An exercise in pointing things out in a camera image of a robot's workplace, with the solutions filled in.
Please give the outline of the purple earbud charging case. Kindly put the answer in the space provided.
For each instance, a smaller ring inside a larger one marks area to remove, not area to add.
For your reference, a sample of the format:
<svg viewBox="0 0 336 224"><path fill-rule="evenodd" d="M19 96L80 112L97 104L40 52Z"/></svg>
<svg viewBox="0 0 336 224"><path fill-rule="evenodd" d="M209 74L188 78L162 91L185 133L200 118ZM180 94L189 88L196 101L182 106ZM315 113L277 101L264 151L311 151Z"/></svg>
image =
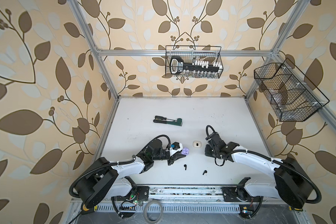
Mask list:
<svg viewBox="0 0 336 224"><path fill-rule="evenodd" d="M187 147L184 147L183 150L181 151L182 155L189 155L189 149Z"/></svg>

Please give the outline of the cream earbud charging case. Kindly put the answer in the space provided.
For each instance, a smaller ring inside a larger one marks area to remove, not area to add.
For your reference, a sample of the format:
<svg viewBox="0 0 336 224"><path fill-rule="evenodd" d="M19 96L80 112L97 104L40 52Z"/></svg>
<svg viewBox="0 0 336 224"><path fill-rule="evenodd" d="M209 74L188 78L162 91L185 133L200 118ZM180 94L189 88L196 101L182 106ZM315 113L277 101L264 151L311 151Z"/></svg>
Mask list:
<svg viewBox="0 0 336 224"><path fill-rule="evenodd" d="M202 143L200 141L193 141L192 145L195 148L201 148L202 147Z"/></svg>

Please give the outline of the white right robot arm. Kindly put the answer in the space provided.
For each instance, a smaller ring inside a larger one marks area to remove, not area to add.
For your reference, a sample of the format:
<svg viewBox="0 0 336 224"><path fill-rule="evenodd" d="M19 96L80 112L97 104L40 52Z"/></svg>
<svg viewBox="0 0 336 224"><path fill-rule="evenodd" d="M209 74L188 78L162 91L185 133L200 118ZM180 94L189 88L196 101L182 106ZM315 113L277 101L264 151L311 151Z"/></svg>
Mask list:
<svg viewBox="0 0 336 224"><path fill-rule="evenodd" d="M215 161L221 160L219 167L230 161L246 165L267 176L266 179L258 180L243 178L236 186L240 200L245 201L248 196L277 198L295 209L303 208L306 203L321 202L321 191L295 158L269 157L232 141L225 143L210 125L206 126L205 132L205 156Z"/></svg>

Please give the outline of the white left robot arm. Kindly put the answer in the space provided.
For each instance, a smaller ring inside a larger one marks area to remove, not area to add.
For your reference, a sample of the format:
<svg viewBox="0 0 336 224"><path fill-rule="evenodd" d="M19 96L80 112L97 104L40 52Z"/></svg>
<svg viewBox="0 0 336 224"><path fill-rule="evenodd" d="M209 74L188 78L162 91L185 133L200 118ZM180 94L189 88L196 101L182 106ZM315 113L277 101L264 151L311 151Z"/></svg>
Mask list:
<svg viewBox="0 0 336 224"><path fill-rule="evenodd" d="M167 139L167 146L161 138ZM132 175L147 172L155 161L167 161L173 165L175 161L189 155L189 149L179 142L170 142L167 135L159 135L152 139L130 160L108 161L97 159L69 187L71 197L82 200L86 208L91 209L101 201L111 197L136 196L136 183Z"/></svg>

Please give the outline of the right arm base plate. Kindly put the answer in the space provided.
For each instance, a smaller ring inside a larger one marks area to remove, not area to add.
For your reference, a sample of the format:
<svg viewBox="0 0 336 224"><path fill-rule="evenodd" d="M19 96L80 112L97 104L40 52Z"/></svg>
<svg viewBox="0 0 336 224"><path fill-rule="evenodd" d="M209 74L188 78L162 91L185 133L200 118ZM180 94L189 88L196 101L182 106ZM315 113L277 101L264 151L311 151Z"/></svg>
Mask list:
<svg viewBox="0 0 336 224"><path fill-rule="evenodd" d="M252 197L245 191L238 193L236 187L222 187L221 190L224 202L257 203L262 199L262 197Z"/></svg>

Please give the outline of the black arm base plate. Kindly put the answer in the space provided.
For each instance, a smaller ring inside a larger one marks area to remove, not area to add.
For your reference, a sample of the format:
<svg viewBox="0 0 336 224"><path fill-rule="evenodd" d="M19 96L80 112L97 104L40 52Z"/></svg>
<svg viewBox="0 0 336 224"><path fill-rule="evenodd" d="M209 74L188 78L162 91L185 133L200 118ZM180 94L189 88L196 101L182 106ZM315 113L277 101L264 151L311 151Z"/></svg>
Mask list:
<svg viewBox="0 0 336 224"><path fill-rule="evenodd" d="M121 197L121 201L129 201L133 203L147 201L149 197L149 190L148 186L137 186L133 187L127 195Z"/></svg>

